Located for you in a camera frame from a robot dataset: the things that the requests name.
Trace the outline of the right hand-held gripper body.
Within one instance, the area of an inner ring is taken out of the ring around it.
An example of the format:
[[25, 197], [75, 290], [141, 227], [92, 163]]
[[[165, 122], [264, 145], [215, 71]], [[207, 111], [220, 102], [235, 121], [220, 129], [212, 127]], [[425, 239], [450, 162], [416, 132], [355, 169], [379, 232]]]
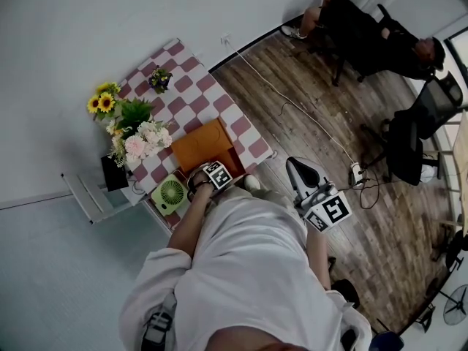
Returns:
[[286, 171], [295, 192], [295, 209], [306, 226], [326, 233], [352, 216], [343, 191], [336, 188], [323, 166], [291, 156], [286, 161]]

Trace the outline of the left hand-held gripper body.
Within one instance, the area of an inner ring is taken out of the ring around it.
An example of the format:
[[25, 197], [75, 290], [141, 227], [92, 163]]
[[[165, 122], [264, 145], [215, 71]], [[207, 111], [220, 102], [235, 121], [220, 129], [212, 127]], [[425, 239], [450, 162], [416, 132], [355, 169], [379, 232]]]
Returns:
[[208, 179], [216, 190], [224, 189], [233, 179], [227, 168], [220, 161], [215, 161], [204, 166], [203, 172], [208, 176]]

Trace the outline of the person's left hand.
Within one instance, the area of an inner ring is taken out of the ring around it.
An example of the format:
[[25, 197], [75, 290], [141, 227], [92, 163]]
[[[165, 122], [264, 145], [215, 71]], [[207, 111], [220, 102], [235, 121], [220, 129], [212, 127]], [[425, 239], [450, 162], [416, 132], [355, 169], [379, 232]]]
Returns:
[[191, 189], [196, 189], [204, 184], [210, 184], [210, 178], [204, 170], [198, 170], [191, 174], [188, 185]]

